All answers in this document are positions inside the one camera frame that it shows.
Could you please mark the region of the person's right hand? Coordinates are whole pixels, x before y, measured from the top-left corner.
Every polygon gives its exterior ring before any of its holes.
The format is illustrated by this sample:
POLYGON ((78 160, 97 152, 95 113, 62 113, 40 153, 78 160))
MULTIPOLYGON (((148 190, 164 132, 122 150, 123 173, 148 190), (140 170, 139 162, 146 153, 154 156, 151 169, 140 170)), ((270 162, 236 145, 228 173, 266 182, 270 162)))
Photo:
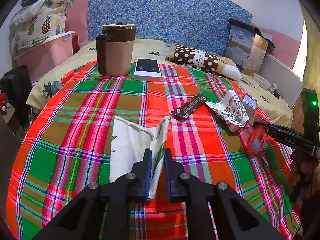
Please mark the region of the person's right hand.
POLYGON ((290 159, 291 201, 302 204, 319 192, 319 159, 300 150, 294 150, 290 159))

